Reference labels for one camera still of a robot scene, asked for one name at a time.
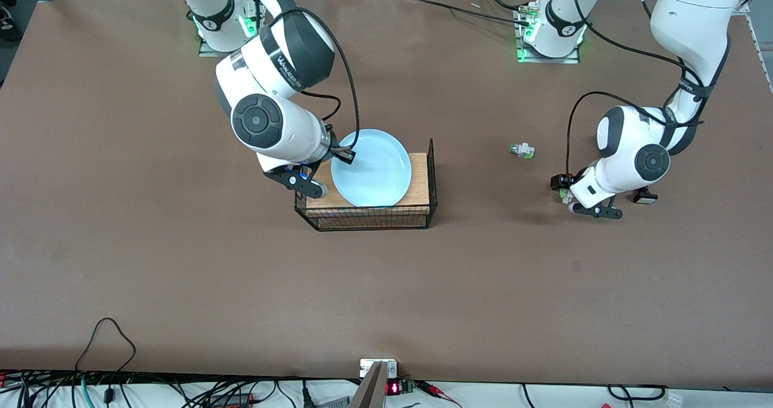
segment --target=wire basket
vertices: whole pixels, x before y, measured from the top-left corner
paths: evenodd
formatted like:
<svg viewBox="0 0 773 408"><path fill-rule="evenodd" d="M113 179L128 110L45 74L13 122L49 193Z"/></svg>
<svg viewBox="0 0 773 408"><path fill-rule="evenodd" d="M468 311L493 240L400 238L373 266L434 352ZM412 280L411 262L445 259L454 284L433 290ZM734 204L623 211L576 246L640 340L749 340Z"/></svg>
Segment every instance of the wire basket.
<svg viewBox="0 0 773 408"><path fill-rule="evenodd" d="M434 148L432 139L427 152L429 202L422 205L394 205L369 207L307 207L307 197L295 193L295 212L306 219L318 232L351 230L406 230L428 229L437 208Z"/></svg>

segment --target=metal mounting plate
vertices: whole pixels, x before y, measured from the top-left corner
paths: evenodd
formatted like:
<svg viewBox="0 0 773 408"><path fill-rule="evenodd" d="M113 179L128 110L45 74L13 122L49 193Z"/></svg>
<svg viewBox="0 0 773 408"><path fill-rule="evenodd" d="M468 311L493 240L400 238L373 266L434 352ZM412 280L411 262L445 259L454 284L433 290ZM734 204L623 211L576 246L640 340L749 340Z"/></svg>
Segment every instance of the metal mounting plate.
<svg viewBox="0 0 773 408"><path fill-rule="evenodd" d="M359 361L360 378L365 378L365 375L367 375L373 362L386 362L386 365L389 366L387 369L389 372L388 378L390 380L392 380L392 378L397 378L397 360L395 359L361 359Z"/></svg>

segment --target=brown tabletop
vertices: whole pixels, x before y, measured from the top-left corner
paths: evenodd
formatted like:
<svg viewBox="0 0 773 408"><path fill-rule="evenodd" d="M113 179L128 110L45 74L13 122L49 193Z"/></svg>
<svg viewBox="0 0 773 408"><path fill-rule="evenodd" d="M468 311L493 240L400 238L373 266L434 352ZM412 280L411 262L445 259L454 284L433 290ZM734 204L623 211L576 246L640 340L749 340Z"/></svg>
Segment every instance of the brown tabletop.
<svg viewBox="0 0 773 408"><path fill-rule="evenodd" d="M394 357L428 380L773 385L773 95L745 18L660 200L604 221L547 186L569 110L591 89L660 105L678 69L590 34L580 65L519 64L505 23L298 1L343 44L362 125L409 151L434 138L431 228L312 230L232 134L182 0L39 4L0 92L0 368L69 369L112 316L132 370L343 377ZM638 1L593 15L663 52ZM353 130L340 61L314 90L345 99L332 122ZM613 105L580 106L575 171ZM522 141L530 161L508 153ZM128 351L105 328L83 367Z"/></svg>

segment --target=red wire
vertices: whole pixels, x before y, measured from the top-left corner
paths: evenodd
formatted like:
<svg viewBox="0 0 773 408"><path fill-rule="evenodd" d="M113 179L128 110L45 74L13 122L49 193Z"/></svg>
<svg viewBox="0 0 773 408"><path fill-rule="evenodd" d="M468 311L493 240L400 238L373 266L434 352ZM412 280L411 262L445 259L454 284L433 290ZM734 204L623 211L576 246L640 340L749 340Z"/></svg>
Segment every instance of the red wire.
<svg viewBox="0 0 773 408"><path fill-rule="evenodd" d="M457 402L457 401L453 400L453 398L452 398L452 397L450 397L450 396L448 396L447 394L440 394L440 395L438 395L438 396L439 396L439 397L440 397L442 400L448 400L448 402L451 402L451 403L455 404L455 405L456 405L456 406L458 406L459 408L464 408L464 406L460 405L460 404L459 404L459 402Z"/></svg>

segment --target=white robotic arm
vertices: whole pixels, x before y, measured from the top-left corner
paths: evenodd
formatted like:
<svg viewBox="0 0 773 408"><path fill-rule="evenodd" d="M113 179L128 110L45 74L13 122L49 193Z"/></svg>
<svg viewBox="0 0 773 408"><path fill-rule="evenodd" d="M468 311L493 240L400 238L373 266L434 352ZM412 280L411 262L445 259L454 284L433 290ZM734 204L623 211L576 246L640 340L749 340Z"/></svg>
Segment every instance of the white robotic arm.
<svg viewBox="0 0 773 408"><path fill-rule="evenodd" d="M334 156L351 163L354 152L339 147L330 125L288 99L330 75L333 44L295 1L260 1L274 22L217 65L217 97L237 138L256 153L263 174L321 198L325 186L313 180L319 164ZM304 166L312 174L304 174Z"/></svg>
<svg viewBox="0 0 773 408"><path fill-rule="evenodd" d="M568 179L579 202L569 207L572 212L598 216L608 208L602 201L662 179L670 157L690 145L730 49L727 25L738 1L658 0L652 34L695 75L684 72L676 94L663 108L616 106L605 114L596 136L601 158L577 179ZM609 217L618 215L616 211Z"/></svg>
<svg viewBox="0 0 773 408"><path fill-rule="evenodd" d="M240 48L254 32L249 21L257 10L252 0L185 0L199 28L199 34L210 48L230 53Z"/></svg>
<svg viewBox="0 0 773 408"><path fill-rule="evenodd" d="M582 14L587 18L598 0L577 0ZM538 0L539 20L530 34L524 36L524 42L550 58L569 55L577 46L585 31L585 23L577 12L574 0Z"/></svg>

